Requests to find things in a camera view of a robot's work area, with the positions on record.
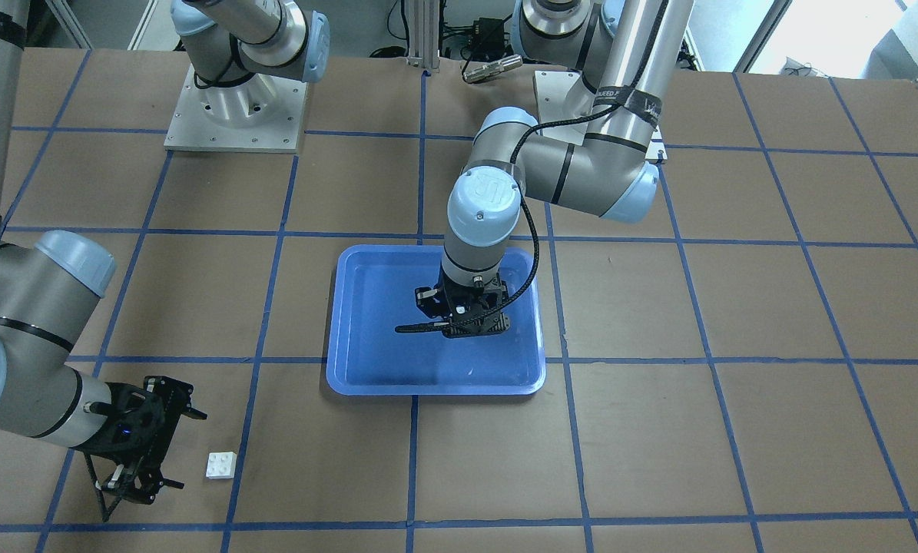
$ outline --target blue plastic bin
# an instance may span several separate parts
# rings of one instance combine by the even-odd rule
[[[353,246],[336,267],[326,380],[346,396],[521,396],[546,376],[537,283],[505,309],[511,329],[496,336],[447,339],[394,328],[429,321],[414,288],[438,281],[441,246]],[[530,273],[532,256],[507,249],[500,276],[510,291]]]

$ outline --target white cube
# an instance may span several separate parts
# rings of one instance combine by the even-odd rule
[[[237,454],[234,452],[212,452],[206,461],[206,477],[210,480],[233,478],[237,469]]]

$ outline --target mounting plate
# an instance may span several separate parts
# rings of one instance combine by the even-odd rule
[[[540,122],[558,121],[565,118],[561,108],[568,90],[578,80],[578,73],[574,71],[535,71],[533,72],[533,90],[537,94],[537,115]],[[568,125],[544,129],[540,134],[553,137],[571,144],[581,144],[585,139],[585,127],[588,124]],[[667,148],[663,146],[663,135],[660,129],[653,131],[653,139],[646,151],[646,160],[656,164],[662,158],[667,160]]]
[[[219,125],[204,112],[202,91],[193,84],[190,66],[178,95],[175,113],[164,137],[166,150],[256,151],[265,154],[297,154],[302,135],[308,85],[290,78],[269,77],[277,91],[277,106],[271,117],[257,126],[230,128]]]

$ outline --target table surface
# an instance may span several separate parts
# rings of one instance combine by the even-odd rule
[[[340,252],[440,243],[483,117],[536,112],[529,67],[442,64],[333,59],[298,157],[171,154],[184,54],[26,52],[5,240],[107,247],[70,364],[210,417],[164,465],[185,490],[108,525],[82,459],[0,432],[0,551],[918,551],[911,83],[677,73],[642,223],[530,204],[542,391],[342,398]]]

